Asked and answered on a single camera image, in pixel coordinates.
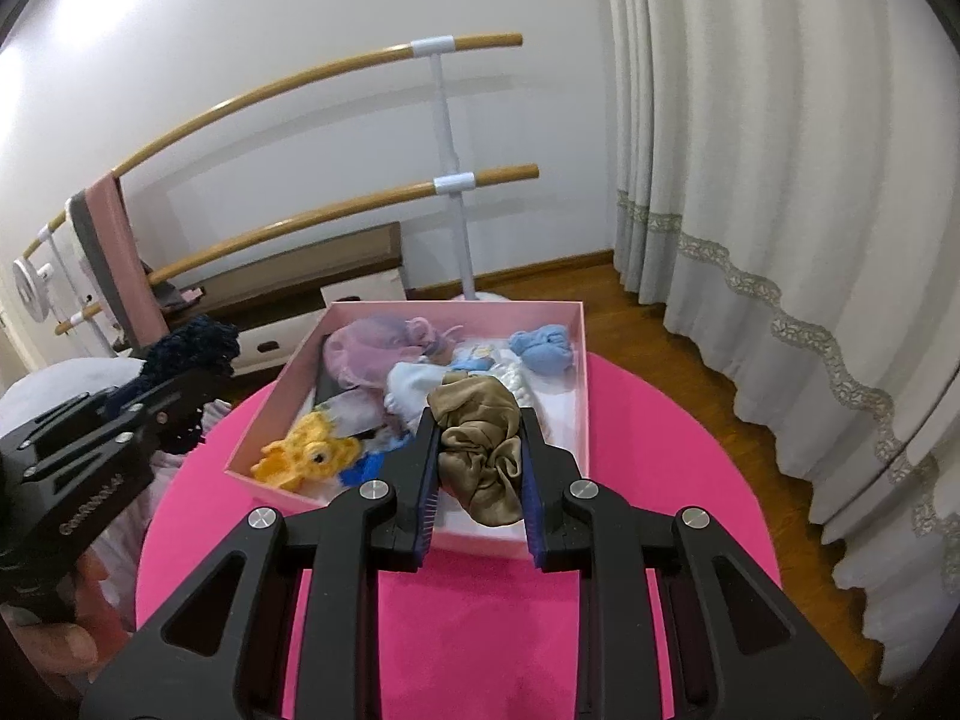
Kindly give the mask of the person's left hand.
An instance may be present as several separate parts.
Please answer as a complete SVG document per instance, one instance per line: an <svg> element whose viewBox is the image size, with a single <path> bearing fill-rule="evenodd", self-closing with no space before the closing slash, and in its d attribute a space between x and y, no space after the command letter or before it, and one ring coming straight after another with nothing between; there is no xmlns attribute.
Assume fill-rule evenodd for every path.
<svg viewBox="0 0 960 720"><path fill-rule="evenodd" d="M121 615L107 601L101 587L108 578L103 561L93 550L87 550L73 573L73 622L28 622L11 606L2 606L2 619L16 644L60 695L75 692L71 678L93 681L127 644L128 632Z"/></svg>

